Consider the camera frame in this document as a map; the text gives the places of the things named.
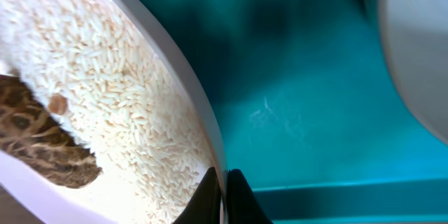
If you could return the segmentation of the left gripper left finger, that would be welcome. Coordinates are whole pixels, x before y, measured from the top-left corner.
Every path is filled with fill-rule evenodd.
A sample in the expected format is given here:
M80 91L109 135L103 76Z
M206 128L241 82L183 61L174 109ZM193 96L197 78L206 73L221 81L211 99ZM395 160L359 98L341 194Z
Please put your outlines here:
M219 224L221 189L214 167L207 169L195 193L173 224Z

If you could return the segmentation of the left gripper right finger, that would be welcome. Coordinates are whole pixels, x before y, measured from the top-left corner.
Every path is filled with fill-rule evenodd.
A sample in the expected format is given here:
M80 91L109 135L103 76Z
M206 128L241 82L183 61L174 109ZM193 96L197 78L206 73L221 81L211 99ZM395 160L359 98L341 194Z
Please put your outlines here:
M239 169L228 172L226 203L229 224L273 224L256 201Z

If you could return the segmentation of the brown food piece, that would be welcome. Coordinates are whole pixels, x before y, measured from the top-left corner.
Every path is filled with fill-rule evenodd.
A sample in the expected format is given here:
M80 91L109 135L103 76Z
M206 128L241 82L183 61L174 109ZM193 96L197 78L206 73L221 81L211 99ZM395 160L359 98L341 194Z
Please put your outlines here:
M57 186L82 188L102 172L15 76L1 76L1 151Z

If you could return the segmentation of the grey bowl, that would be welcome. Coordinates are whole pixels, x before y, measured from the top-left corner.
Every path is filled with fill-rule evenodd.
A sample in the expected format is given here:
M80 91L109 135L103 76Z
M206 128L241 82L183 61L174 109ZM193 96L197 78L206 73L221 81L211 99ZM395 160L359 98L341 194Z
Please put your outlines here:
M402 102L447 142L447 0L363 0Z

